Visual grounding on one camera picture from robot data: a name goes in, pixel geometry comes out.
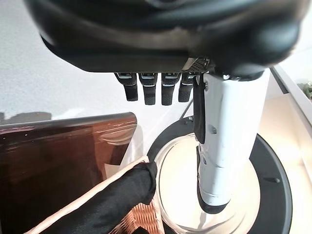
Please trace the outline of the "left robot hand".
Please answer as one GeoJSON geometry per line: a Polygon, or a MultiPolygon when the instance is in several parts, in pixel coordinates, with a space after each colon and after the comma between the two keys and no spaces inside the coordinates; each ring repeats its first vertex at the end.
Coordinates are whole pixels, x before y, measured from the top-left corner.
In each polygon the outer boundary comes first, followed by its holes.
{"type": "Polygon", "coordinates": [[[27,0],[46,47],[88,72],[136,75],[195,71],[197,197],[217,214],[230,202],[262,115],[269,68],[295,46],[307,0],[27,0]]]}

